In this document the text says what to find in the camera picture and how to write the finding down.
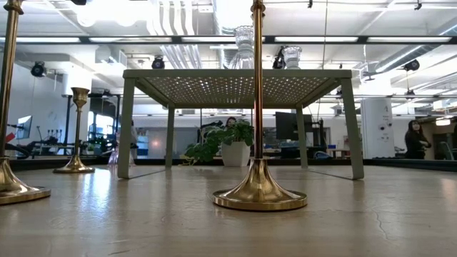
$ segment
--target cracked surface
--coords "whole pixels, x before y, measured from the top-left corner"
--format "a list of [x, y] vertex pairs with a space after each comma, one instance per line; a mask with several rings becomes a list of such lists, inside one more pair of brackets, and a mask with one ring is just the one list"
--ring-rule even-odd
[[[137, 168], [150, 169], [148, 166]], [[313, 167], [350, 174], [350, 166]], [[308, 195], [296, 211], [219, 208], [210, 195], [247, 168], [175, 167], [130, 181], [98, 169], [17, 172], [51, 198], [0, 206], [0, 256], [455, 256], [457, 173], [366, 167], [348, 181], [272, 166]]]

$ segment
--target exposed ceiling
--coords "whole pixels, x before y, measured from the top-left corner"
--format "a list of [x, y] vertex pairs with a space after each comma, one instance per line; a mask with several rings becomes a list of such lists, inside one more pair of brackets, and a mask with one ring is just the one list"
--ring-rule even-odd
[[[105, 1], [109, 5], [105, 9], [91, 12], [89, 6], [76, 7], [70, 1], [56, 0], [27, 0], [23, 3], [24, 15], [20, 17], [19, 36], [125, 36], [150, 35], [148, 21], [154, 18], [151, 2], [161, 4], [159, 22], [161, 29], [166, 30], [162, 21], [164, 3], [170, 4], [170, 24], [173, 34], [178, 34], [179, 28], [174, 24], [174, 3], [182, 4], [182, 28], [187, 31], [184, 7], [189, 1], [144, 0], [130, 1], [125, 8], [116, 8], [117, 4], [126, 4], [127, 0], [93, 0], [92, 3]], [[191, 25], [197, 35], [218, 34], [214, 23], [212, 0], [190, 1], [192, 4]], [[249, 21], [251, 2], [248, 0], [218, 0], [230, 3], [224, 6], [224, 22], [233, 24]], [[263, 23], [265, 35], [438, 35], [438, 29], [443, 24], [456, 17], [457, 2], [449, 0], [422, 1], [422, 8], [414, 10], [416, 0], [331, 0], [313, 1], [308, 8], [307, 1], [294, 0], [265, 0], [266, 17]], [[94, 14], [96, 22], [93, 26], [82, 26], [78, 14]], [[132, 18], [136, 21], [132, 26], [119, 25], [119, 17]], [[0, 33], [5, 34], [6, 12], [0, 13]], [[343, 64], [344, 69], [362, 70], [368, 63], [376, 63], [392, 56], [403, 49], [404, 45], [303, 45], [301, 66], [305, 69], [338, 69]], [[122, 51], [128, 58], [128, 68], [149, 69], [155, 55], [164, 54], [159, 45], [115, 45], [110, 46], [112, 53]], [[34, 54], [68, 54], [80, 62], [90, 66], [95, 73], [104, 79], [97, 79], [94, 87], [122, 89], [121, 71], [97, 63], [93, 56], [97, 46], [18, 46], [18, 53]], [[274, 56], [279, 46], [265, 45], [263, 47], [263, 64], [265, 69], [271, 68]], [[209, 45], [198, 46], [202, 68], [217, 69], [220, 67], [219, 52], [210, 49]], [[393, 70], [378, 76], [389, 77], [392, 87], [404, 92], [409, 85], [411, 88], [427, 86], [421, 94], [437, 94], [454, 87], [453, 75], [457, 64], [457, 46], [441, 46], [420, 57], [421, 68], [410, 71], [406, 79], [405, 71]]]

